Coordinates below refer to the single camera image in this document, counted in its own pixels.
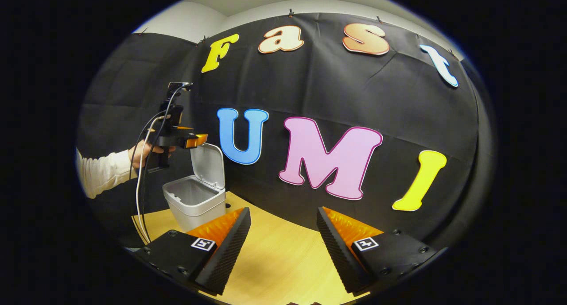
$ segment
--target open lid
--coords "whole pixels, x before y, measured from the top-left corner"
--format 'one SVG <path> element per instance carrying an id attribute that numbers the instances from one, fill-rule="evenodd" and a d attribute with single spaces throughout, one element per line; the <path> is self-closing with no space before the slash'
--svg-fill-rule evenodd
<path id="1" fill-rule="evenodd" d="M 202 182 L 217 189 L 225 187 L 225 164 L 222 151 L 210 143 L 203 143 L 190 149 L 193 173 Z"/>

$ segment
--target blue letter u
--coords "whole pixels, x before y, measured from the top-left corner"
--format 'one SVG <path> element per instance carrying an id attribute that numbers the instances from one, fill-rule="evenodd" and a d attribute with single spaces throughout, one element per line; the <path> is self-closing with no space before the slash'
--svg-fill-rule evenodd
<path id="1" fill-rule="evenodd" d="M 268 113 L 260 109 L 245 111 L 249 122 L 249 148 L 241 151 L 234 146 L 234 120 L 238 111 L 232 108 L 221 108 L 217 112 L 219 119 L 219 137 L 221 149 L 230 160 L 239 164 L 253 164 L 260 158 L 262 152 L 262 125 L 268 120 Z"/>

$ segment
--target black fabric backdrop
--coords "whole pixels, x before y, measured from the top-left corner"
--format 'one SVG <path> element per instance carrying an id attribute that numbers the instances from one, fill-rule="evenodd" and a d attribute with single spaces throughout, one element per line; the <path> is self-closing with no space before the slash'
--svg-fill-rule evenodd
<path id="1" fill-rule="evenodd" d="M 385 31 L 390 51 L 382 56 L 350 53 L 342 31 L 350 23 L 377 25 Z M 258 52 L 270 29 L 296 25 L 304 45 L 295 51 Z M 219 67 L 201 73 L 214 41 L 233 34 Z M 441 78 L 419 44 L 430 45 L 449 61 L 459 81 L 456 89 Z M 235 145 L 248 147 L 248 122 L 243 111 L 267 111 L 262 154 L 244 166 L 225 158 L 227 190 L 290 222 L 316 229 L 318 206 L 326 206 L 383 231 L 399 228 L 423 239 L 437 229 L 459 204 L 474 164 L 478 137 L 476 93 L 456 58 L 439 45 L 411 31 L 364 17 L 305 13 L 254 21 L 223 31 L 205 43 L 158 34 L 129 36 L 108 58 L 85 97 L 78 126 L 77 147 L 96 158 L 133 146 L 142 125 L 158 111 L 169 81 L 191 81 L 190 95 L 178 99 L 186 107 L 183 124 L 209 133 L 219 146 L 217 111 L 234 108 Z M 278 178 L 286 162 L 291 116 L 314 119 L 330 150 L 350 127 L 379 131 L 384 140 L 374 150 L 358 201 L 336 198 L 308 181 L 291 185 Z M 435 150 L 447 157 L 423 205 L 415 212 L 391 209 L 419 170 L 420 151 Z M 146 212 L 167 208 L 161 185 L 192 174 L 188 151 L 176 151 L 171 168 L 149 174 Z M 333 173 L 324 182 L 332 182 Z M 135 181 L 91 200 L 99 220 L 111 235 L 129 246 L 141 240 L 129 215 Z"/>

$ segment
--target trash bin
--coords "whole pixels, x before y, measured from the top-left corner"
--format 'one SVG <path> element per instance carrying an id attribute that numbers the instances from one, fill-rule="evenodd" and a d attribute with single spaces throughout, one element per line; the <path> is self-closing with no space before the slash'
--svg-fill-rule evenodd
<path id="1" fill-rule="evenodd" d="M 225 214 L 225 166 L 222 151 L 203 143 L 190 149 L 194 175 L 168 182 L 163 194 L 184 232 Z"/>

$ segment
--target letter m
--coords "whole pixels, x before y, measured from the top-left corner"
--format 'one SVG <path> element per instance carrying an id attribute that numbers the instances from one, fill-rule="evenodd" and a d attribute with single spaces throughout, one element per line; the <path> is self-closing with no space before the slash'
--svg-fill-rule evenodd
<path id="1" fill-rule="evenodd" d="M 337 174 L 325 190 L 347 200 L 362 198 L 362 181 L 374 148 L 380 146 L 382 135 L 372 129 L 353 127 L 337 144 L 326 151 L 317 123 L 309 118 L 290 117 L 284 124 L 289 130 L 289 150 L 281 180 L 294 185 L 305 181 L 301 164 L 305 165 L 311 187 L 317 189 L 336 170 Z"/>

